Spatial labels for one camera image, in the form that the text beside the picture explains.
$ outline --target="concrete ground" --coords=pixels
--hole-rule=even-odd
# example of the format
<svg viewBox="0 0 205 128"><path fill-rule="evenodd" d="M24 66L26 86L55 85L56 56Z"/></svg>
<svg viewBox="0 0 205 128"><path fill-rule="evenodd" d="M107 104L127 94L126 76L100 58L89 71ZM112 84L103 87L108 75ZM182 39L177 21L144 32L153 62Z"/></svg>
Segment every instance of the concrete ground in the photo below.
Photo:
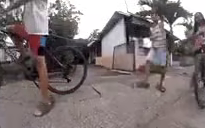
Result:
<svg viewBox="0 0 205 128"><path fill-rule="evenodd" d="M75 93L55 95L54 109L42 118L32 116L38 89L25 80L9 82L0 90L1 128L205 128L189 88L191 68L170 69L167 92L134 88L136 75L121 75L90 67L87 80Z"/></svg>

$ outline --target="flip-flop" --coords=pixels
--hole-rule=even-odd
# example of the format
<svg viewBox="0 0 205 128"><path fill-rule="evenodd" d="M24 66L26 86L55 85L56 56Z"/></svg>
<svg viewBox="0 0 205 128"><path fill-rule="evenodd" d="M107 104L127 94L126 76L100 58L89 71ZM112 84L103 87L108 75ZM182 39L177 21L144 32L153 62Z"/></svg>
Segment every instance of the flip-flop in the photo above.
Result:
<svg viewBox="0 0 205 128"><path fill-rule="evenodd" d="M163 86L160 86L159 84L156 85L156 89L159 90L159 91L162 92L162 93L165 93L165 92L166 92L166 88L163 87Z"/></svg>
<svg viewBox="0 0 205 128"><path fill-rule="evenodd" d="M46 114L48 114L51 109L54 107L54 104L55 104L55 99L54 97L50 97L51 99L51 103L48 104L48 103L43 103L43 102L40 102L39 105L37 106L37 111L39 111L39 113L35 112L34 113L34 116L35 117L42 117Z"/></svg>

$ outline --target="foot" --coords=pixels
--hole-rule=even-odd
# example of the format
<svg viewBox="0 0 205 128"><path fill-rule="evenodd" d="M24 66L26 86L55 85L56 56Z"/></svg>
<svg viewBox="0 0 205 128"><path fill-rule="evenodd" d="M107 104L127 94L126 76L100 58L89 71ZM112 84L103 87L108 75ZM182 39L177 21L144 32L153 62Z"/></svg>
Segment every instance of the foot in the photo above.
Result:
<svg viewBox="0 0 205 128"><path fill-rule="evenodd" d="M162 93L166 92L166 88L163 87L163 85L160 85L160 84L157 84L156 89L159 90Z"/></svg>
<svg viewBox="0 0 205 128"><path fill-rule="evenodd" d="M138 88L149 88L150 84L148 82L136 82L136 87Z"/></svg>
<svg viewBox="0 0 205 128"><path fill-rule="evenodd" d="M51 109L54 107L55 104L55 99L51 96L50 97L50 102L45 103L45 102L40 102L37 106L36 111L34 112L35 117L42 117L49 113Z"/></svg>

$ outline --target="white sky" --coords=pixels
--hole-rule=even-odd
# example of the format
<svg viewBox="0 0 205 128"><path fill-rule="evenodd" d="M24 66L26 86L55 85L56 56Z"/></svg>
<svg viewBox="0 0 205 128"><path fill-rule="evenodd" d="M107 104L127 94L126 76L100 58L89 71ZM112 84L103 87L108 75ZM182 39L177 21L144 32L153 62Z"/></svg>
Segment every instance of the white sky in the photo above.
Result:
<svg viewBox="0 0 205 128"><path fill-rule="evenodd" d="M102 30L115 11L126 11L124 0L70 0L84 15L81 16L79 34L76 38L87 38L94 29ZM205 0L181 0L183 7L192 13L201 11L205 16ZM126 0L128 9L140 10L138 0ZM175 35L184 38L184 28L175 27Z"/></svg>

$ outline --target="palm tree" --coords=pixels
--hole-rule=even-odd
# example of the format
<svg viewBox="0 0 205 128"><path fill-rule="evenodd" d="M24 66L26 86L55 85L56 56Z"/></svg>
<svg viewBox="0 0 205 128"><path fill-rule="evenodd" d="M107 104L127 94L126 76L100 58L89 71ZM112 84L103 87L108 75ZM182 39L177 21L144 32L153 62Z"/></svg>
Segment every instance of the palm tree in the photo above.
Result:
<svg viewBox="0 0 205 128"><path fill-rule="evenodd" d="M189 19L192 14L181 6L180 0L139 0L139 5L142 7L150 7L148 10L142 10L138 12L140 16L150 17L152 10L156 10L156 13L165 21L170 27L170 33L173 35L173 25L179 18ZM173 50L173 41L169 42L169 54Z"/></svg>

